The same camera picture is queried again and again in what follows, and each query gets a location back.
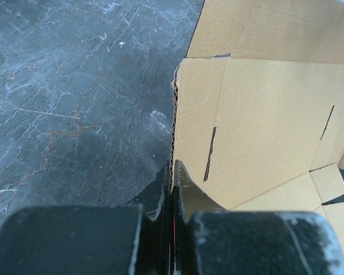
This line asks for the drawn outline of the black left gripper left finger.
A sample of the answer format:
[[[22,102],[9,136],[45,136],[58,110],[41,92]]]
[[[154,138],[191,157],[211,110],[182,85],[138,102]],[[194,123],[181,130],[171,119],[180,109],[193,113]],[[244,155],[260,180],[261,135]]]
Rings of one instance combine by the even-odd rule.
[[[169,274],[169,167],[125,205],[28,207],[0,230],[0,274]]]

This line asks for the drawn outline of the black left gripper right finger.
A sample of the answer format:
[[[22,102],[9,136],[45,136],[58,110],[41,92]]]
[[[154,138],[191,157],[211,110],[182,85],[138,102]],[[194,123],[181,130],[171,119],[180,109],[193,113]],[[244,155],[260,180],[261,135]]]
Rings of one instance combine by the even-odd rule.
[[[225,210],[176,160],[175,274],[344,274],[334,229],[307,211]]]

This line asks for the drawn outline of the brown cardboard box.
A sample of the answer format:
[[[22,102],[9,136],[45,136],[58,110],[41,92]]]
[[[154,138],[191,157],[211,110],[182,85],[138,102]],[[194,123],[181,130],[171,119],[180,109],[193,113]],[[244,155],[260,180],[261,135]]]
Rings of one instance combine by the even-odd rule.
[[[205,1],[174,90],[188,214],[315,212],[344,250],[344,2]]]

